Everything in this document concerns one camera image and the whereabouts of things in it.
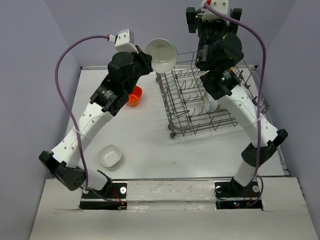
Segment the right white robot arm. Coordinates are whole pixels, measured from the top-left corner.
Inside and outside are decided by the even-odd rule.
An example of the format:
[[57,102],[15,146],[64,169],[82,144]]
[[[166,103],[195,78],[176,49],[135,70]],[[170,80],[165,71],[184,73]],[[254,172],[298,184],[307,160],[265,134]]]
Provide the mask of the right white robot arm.
[[288,137],[285,129],[274,127],[261,113],[260,103],[253,102],[232,70],[244,58],[237,36],[242,9],[228,10],[226,0],[207,0],[201,8],[187,7],[186,22],[199,42],[195,66],[205,74],[200,77],[206,92],[227,109],[249,137],[241,153],[242,162],[224,192],[242,196],[257,175],[258,168],[269,160]]

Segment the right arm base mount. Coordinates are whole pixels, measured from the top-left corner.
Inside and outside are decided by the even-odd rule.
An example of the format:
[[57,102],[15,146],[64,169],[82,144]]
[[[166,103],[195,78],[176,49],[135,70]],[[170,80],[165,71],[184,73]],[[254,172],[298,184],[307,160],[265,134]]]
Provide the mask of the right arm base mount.
[[261,188],[256,179],[242,186],[232,178],[214,183],[213,194],[218,210],[263,209]]

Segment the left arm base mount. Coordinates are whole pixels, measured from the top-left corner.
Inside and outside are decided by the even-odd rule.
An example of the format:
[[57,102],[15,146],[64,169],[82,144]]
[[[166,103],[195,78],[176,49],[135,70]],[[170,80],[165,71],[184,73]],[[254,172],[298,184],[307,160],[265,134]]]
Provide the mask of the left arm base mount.
[[127,181],[114,181],[111,190],[103,198],[92,191],[81,193],[79,208],[81,210],[124,211],[127,209]]

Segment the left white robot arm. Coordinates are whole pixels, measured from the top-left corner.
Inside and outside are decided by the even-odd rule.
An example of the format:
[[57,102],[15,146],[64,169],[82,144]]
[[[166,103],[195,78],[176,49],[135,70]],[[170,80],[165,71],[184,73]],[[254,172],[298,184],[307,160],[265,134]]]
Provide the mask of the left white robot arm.
[[129,101],[139,78],[152,72],[152,57],[137,46],[133,52],[117,52],[107,69],[76,125],[56,147],[39,155],[44,167],[70,191],[83,188],[102,199],[110,194],[112,180],[100,170],[88,170],[84,151]]

